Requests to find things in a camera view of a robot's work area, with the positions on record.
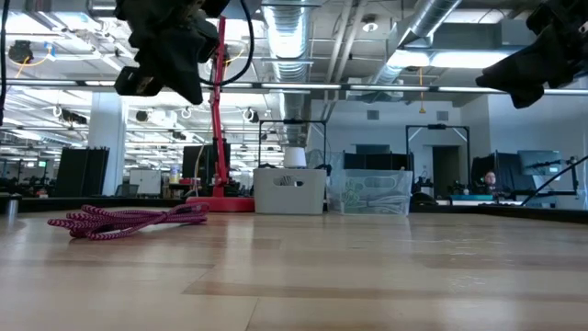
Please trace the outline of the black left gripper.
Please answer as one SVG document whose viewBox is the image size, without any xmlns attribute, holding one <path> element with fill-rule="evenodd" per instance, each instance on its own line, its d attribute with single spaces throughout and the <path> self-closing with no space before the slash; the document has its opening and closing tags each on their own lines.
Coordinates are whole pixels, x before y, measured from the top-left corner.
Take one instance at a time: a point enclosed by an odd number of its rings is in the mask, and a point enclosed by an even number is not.
<svg viewBox="0 0 588 331">
<path fill-rule="evenodd" d="M 184 22 L 203 11 L 217 17 L 230 0 L 116 0 L 114 15 L 135 29 L 130 44 L 137 48 L 135 61 L 139 73 L 152 79 L 157 89 L 174 90 L 193 105 L 203 101 L 198 62 L 205 63 L 219 46 L 216 26 L 205 18 L 197 23 L 198 33 L 180 25 L 159 30 L 161 26 Z"/>
</svg>

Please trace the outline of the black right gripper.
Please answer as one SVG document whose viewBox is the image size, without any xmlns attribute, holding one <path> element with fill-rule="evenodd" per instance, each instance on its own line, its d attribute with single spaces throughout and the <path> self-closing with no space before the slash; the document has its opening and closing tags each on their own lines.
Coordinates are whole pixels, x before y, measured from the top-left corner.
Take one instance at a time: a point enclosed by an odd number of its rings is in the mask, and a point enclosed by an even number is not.
<svg viewBox="0 0 588 331">
<path fill-rule="evenodd" d="M 482 70 L 475 82 L 505 92 L 515 108 L 588 75 L 588 0 L 542 0 L 526 19 L 537 36 L 524 49 Z"/>
</svg>

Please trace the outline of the red desk lamp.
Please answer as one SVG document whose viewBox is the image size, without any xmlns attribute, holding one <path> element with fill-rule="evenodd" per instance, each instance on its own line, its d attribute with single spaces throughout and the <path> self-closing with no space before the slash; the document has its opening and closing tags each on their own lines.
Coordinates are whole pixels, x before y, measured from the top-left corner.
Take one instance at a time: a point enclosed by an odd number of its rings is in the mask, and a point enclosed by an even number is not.
<svg viewBox="0 0 588 331">
<path fill-rule="evenodd" d="M 221 129 L 221 87 L 220 83 L 224 78 L 224 34 L 226 29 L 226 18 L 220 16 L 218 24 L 219 46 L 212 67 L 211 77 L 214 83 L 209 99 L 211 106 L 213 145 L 217 147 L 217 161 L 215 162 L 214 186 L 210 197 L 190 197 L 188 204 L 206 203 L 210 212 L 253 212 L 254 199 L 243 197 L 227 197 L 225 189 L 229 183 L 229 167 L 225 159 L 224 144 L 226 140 L 222 136 Z"/>
</svg>

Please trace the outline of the person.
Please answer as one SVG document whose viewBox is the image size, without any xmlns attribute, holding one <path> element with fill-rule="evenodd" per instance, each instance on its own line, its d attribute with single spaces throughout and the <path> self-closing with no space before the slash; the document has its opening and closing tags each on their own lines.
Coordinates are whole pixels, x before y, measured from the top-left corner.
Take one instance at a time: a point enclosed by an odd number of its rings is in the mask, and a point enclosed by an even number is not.
<svg viewBox="0 0 588 331">
<path fill-rule="evenodd" d="M 481 185 L 481 194 L 497 196 L 499 191 L 496 175 L 490 170 L 484 175 L 483 183 Z"/>
</svg>

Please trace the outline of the black monitor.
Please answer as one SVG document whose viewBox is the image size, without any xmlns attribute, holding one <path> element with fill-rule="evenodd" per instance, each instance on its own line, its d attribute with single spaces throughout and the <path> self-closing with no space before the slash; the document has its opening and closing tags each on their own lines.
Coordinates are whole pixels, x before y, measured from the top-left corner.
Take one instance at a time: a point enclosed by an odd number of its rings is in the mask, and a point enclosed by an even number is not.
<svg viewBox="0 0 588 331">
<path fill-rule="evenodd" d="M 199 178 L 206 186 L 215 183 L 217 147 L 190 145 L 183 148 L 182 178 Z"/>
</svg>

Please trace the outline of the white pillar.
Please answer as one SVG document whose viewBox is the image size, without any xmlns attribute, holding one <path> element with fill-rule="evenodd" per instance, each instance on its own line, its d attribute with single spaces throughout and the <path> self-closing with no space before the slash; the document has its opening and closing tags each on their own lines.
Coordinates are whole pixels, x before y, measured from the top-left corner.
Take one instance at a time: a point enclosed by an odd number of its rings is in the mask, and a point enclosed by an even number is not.
<svg viewBox="0 0 588 331">
<path fill-rule="evenodd" d="M 107 92 L 92 94 L 88 146 L 109 150 L 103 195 L 114 195 L 123 182 L 127 120 L 128 107 L 121 96 Z"/>
</svg>

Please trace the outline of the white cylinder device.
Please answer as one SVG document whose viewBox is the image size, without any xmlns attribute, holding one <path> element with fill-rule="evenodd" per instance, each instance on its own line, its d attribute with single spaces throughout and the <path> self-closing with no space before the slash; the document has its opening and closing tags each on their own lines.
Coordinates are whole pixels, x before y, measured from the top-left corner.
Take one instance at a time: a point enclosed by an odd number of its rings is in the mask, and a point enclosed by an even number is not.
<svg viewBox="0 0 588 331">
<path fill-rule="evenodd" d="M 285 168 L 306 168 L 305 149 L 298 146 L 287 147 L 284 152 L 283 166 Z"/>
</svg>

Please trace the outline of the black cabinet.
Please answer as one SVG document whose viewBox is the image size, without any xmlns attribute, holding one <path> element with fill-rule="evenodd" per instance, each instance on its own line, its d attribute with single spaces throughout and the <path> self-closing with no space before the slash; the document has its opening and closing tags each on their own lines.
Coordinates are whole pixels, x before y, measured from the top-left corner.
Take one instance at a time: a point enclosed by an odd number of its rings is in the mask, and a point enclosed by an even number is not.
<svg viewBox="0 0 588 331">
<path fill-rule="evenodd" d="M 104 187 L 109 149 L 63 148 L 55 182 L 58 198 L 100 196 Z"/>
</svg>

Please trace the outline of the clear plastic bin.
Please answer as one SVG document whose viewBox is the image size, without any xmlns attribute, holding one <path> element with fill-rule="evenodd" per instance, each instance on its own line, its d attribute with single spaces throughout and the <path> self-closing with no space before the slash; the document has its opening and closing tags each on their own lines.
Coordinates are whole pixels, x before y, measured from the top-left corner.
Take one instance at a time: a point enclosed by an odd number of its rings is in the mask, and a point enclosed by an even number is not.
<svg viewBox="0 0 588 331">
<path fill-rule="evenodd" d="M 341 214 L 407 215 L 413 173 L 397 170 L 333 171 L 327 186 L 329 211 Z"/>
<path fill-rule="evenodd" d="M 254 170 L 255 212 L 321 214 L 326 177 L 323 169 L 257 168 Z"/>
</svg>

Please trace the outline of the left clear plastic bin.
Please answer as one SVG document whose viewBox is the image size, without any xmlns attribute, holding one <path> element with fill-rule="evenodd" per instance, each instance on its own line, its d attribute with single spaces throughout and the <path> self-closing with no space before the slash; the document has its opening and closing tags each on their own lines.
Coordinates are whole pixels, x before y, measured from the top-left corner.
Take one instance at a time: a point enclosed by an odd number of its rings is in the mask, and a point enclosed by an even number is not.
<svg viewBox="0 0 588 331">
<path fill-rule="evenodd" d="M 326 177 L 323 169 L 257 168 L 254 170 L 255 212 L 321 214 Z"/>
</svg>

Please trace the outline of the grey wall monitor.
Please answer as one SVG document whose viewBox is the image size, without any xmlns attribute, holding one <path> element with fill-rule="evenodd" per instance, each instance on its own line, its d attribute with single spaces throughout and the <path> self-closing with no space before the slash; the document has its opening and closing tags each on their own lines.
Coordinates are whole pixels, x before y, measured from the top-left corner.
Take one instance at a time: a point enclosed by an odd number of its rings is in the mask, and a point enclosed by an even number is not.
<svg viewBox="0 0 588 331">
<path fill-rule="evenodd" d="M 523 175 L 550 176 L 561 170 L 562 156 L 559 151 L 523 150 L 517 154 Z"/>
</svg>

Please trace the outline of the black rig frame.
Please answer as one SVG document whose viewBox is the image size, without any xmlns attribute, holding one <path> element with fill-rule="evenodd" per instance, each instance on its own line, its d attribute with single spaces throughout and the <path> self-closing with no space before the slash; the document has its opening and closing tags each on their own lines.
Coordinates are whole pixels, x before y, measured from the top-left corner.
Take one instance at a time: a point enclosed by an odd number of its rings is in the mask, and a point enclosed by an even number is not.
<svg viewBox="0 0 588 331">
<path fill-rule="evenodd" d="M 307 151 L 311 134 L 317 133 L 322 138 L 322 153 L 319 161 L 309 161 Z M 284 119 L 284 120 L 260 120 L 257 130 L 257 165 L 265 167 L 273 165 L 263 160 L 262 153 L 269 152 L 271 148 L 281 154 L 281 160 L 277 166 L 283 166 L 284 152 L 287 147 L 298 146 L 305 149 L 306 168 L 326 168 L 327 160 L 327 123 L 324 120 Z"/>
<path fill-rule="evenodd" d="M 416 170 L 414 166 L 414 154 L 411 150 L 410 144 L 411 140 L 415 138 L 418 133 L 422 129 L 427 129 L 429 131 L 444 131 L 444 130 L 452 130 L 455 134 L 462 138 L 462 140 L 466 143 L 466 166 L 467 166 L 467 185 L 468 187 L 471 184 L 471 151 L 470 151 L 470 128 L 469 126 L 453 126 L 453 125 L 446 125 L 442 123 L 437 124 L 427 124 L 427 125 L 406 125 L 405 126 L 405 149 L 406 149 L 406 158 L 407 158 L 407 167 L 408 171 L 412 171 L 413 175 L 416 175 Z"/>
</svg>

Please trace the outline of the silver air duct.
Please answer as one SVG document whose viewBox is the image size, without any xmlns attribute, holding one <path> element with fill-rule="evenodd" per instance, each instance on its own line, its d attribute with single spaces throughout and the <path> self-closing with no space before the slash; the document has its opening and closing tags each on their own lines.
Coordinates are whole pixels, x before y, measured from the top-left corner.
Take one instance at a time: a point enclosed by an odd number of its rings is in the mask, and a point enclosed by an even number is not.
<svg viewBox="0 0 588 331">
<path fill-rule="evenodd" d="M 267 43 L 275 80 L 278 83 L 307 83 L 311 9 L 298 6 L 265 6 Z M 280 117 L 283 120 L 308 120 L 311 115 L 310 95 L 302 92 L 279 94 Z"/>
<path fill-rule="evenodd" d="M 388 57 L 381 68 L 370 78 L 372 85 L 391 85 L 408 67 L 425 67 L 429 57 L 422 51 L 406 51 L 414 41 L 431 46 L 435 32 L 462 0 L 418 0 L 413 13 L 392 25 L 387 38 Z"/>
</svg>

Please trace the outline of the black aluminium table frame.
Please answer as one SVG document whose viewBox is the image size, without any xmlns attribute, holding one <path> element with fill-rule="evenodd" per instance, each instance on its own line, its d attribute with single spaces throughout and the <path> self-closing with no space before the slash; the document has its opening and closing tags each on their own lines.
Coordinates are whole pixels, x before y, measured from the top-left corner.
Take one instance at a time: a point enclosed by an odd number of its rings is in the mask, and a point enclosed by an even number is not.
<svg viewBox="0 0 588 331">
<path fill-rule="evenodd" d="M 77 210 L 83 205 L 93 205 L 99 208 L 172 208 L 181 203 L 182 200 L 146 200 L 129 198 L 19 198 L 17 210 L 20 212 L 68 211 Z M 478 206 L 411 205 L 410 213 L 481 214 L 497 217 L 512 217 L 588 225 L 588 211 L 536 209 L 496 204 L 481 204 Z"/>
</svg>

